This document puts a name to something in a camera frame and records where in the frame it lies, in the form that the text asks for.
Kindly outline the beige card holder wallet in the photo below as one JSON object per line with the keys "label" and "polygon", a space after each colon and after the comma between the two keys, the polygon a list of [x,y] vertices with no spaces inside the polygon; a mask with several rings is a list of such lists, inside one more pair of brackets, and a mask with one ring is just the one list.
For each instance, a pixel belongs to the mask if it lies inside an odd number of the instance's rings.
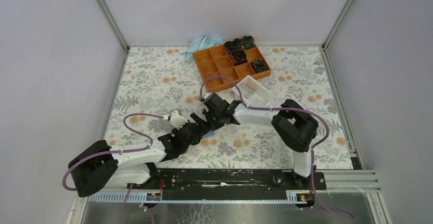
{"label": "beige card holder wallet", "polygon": [[203,139],[209,138],[214,136],[214,131],[209,131],[208,133],[206,133],[205,135],[203,135]]}

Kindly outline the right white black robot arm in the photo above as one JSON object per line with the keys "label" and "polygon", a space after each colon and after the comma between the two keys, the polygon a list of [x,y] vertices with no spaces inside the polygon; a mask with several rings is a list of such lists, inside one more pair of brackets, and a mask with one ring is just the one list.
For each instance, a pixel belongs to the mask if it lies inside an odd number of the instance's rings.
{"label": "right white black robot arm", "polygon": [[206,107],[202,113],[211,131],[225,125],[244,124],[274,128],[293,152],[294,185],[306,189],[313,183],[310,145],[317,135],[318,122],[294,100],[287,99],[280,107],[268,108],[244,105],[241,100],[229,103],[216,93],[208,93],[200,101]]}

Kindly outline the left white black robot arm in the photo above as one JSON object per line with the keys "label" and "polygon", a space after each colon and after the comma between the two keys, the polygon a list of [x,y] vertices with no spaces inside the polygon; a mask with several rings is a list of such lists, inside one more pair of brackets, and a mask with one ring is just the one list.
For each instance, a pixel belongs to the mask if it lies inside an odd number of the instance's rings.
{"label": "left white black robot arm", "polygon": [[196,114],[188,120],[175,110],[171,115],[156,118],[170,122],[173,130],[154,140],[149,135],[131,128],[127,120],[148,114],[133,113],[123,119],[124,126],[145,136],[148,143],[130,146],[109,146],[99,140],[80,153],[68,164],[62,184],[68,191],[76,191],[79,197],[93,195],[105,187],[143,185],[147,189],[158,184],[155,164],[174,160],[185,154],[191,145],[198,144],[210,132],[210,122]]}

